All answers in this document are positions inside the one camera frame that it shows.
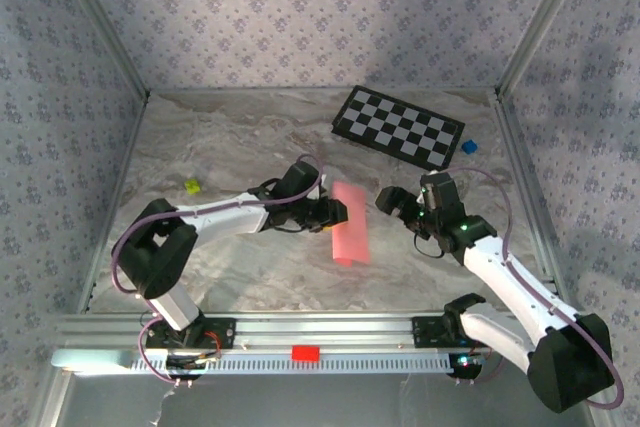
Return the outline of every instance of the small yellow block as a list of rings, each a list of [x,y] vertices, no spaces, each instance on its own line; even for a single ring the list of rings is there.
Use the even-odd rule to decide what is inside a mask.
[[[196,179],[189,179],[184,183],[189,195],[197,194],[200,192],[200,184]]]

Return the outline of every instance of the black and white checkerboard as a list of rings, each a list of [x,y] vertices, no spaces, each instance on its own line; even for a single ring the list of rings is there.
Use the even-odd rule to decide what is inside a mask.
[[[464,124],[356,86],[333,120],[334,134],[429,170],[449,165]]]

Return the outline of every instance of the marble surface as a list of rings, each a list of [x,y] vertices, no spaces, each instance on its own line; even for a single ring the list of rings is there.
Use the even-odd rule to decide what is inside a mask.
[[[513,175],[494,113],[483,93],[393,91],[386,93],[466,123],[463,141],[473,155],[455,154],[453,165],[487,169],[509,192],[515,209],[513,252],[538,273]],[[313,152],[326,173],[367,191],[372,262],[344,267],[331,258],[331,234],[267,231],[240,235],[196,249],[182,282],[205,311],[440,309],[477,292],[497,303],[479,279],[452,258],[433,260],[413,247],[402,223],[374,205],[381,188],[419,189],[421,169],[331,134],[331,120],[348,89],[220,91],[152,96],[126,176],[108,248],[148,202],[173,204],[223,200],[285,173],[301,153]],[[202,191],[187,194],[195,177]],[[506,227],[503,201],[479,174],[456,174],[467,212]],[[431,242],[420,247],[437,252]],[[92,312],[139,312],[146,308],[111,285],[108,258],[98,272]]]

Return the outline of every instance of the red block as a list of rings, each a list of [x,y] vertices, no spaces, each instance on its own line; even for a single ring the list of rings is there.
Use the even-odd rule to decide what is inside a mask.
[[[294,345],[291,360],[296,362],[320,362],[320,347],[315,345]]]

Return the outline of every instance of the wallpaper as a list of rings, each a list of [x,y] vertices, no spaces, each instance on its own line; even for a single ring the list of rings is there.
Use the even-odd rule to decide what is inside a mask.
[[[640,425],[640,0],[566,0],[513,104],[565,254],[565,280],[609,324]]]
[[[75,0],[0,0],[0,425],[75,311],[139,101]]]
[[[540,0],[101,0],[147,87],[493,86]]]

